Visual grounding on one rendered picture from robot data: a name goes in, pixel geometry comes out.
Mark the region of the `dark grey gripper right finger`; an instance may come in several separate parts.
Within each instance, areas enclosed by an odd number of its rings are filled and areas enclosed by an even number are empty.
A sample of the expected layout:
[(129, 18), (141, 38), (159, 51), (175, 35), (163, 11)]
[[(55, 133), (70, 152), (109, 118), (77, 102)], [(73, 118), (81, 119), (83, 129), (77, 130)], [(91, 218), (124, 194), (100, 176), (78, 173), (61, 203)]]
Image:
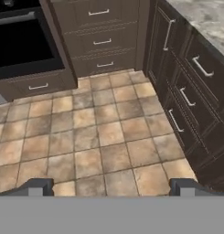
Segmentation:
[(175, 197), (208, 197), (223, 196), (223, 192), (216, 192), (212, 189), (205, 188), (192, 178), (171, 178), (169, 180), (170, 196)]

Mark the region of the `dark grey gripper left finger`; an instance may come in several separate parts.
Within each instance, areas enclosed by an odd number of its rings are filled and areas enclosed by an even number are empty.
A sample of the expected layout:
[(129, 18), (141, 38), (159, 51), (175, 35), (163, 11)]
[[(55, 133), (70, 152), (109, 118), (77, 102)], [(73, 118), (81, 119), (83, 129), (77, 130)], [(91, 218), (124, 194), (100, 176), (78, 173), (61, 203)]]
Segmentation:
[(23, 185), (0, 192), (0, 196), (47, 197), (53, 196), (53, 178), (30, 178)]

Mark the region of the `dark brown drawer front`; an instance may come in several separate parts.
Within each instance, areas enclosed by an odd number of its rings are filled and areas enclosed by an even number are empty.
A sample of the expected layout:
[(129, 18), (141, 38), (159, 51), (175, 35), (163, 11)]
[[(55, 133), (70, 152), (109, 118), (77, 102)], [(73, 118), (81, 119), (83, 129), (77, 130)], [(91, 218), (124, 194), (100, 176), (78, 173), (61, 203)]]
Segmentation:
[(200, 166), (207, 154), (205, 148), (198, 140), (178, 101), (171, 94), (168, 94), (166, 98), (165, 113), (173, 125), (176, 137), (188, 162), (192, 167)]
[(184, 104), (187, 117), (197, 135), (208, 146), (214, 146), (216, 134), (212, 128), (217, 122), (216, 116), (182, 69), (177, 72), (174, 87), (176, 94)]
[(224, 111), (224, 57), (200, 34), (188, 42), (184, 54), (195, 81), (219, 111)]

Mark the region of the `brown drawer under oven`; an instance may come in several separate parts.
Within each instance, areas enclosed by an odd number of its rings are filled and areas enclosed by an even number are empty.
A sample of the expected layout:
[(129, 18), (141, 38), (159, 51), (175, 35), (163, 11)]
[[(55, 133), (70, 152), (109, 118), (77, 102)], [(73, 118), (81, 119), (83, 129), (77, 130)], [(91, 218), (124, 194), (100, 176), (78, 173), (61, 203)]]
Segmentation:
[[(29, 90), (28, 86), (40, 86), (48, 83), (48, 87), (39, 90)], [(0, 80), (0, 94), (7, 100), (38, 96), (42, 94), (73, 90), (78, 87), (76, 77), (66, 69), (29, 76), (14, 77)]]

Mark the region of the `dark brown cupboard door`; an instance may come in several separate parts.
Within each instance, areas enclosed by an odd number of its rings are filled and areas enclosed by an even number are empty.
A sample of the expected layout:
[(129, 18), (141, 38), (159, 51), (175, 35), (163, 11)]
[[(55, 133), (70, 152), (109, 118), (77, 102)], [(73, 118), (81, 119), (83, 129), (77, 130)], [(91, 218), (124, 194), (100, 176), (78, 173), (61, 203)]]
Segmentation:
[(171, 52), (179, 53), (186, 37), (186, 20), (167, 1), (157, 0), (147, 60), (147, 73), (154, 87), (157, 88), (165, 68), (171, 68)]

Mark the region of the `black oven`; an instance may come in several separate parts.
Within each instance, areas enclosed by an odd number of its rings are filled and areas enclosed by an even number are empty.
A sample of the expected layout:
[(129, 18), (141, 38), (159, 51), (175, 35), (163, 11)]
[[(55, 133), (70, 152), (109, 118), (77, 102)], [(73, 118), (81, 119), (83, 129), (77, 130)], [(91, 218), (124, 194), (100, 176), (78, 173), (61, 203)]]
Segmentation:
[(0, 80), (64, 68), (39, 0), (0, 0), (0, 15), (28, 12), (36, 18), (0, 25)]

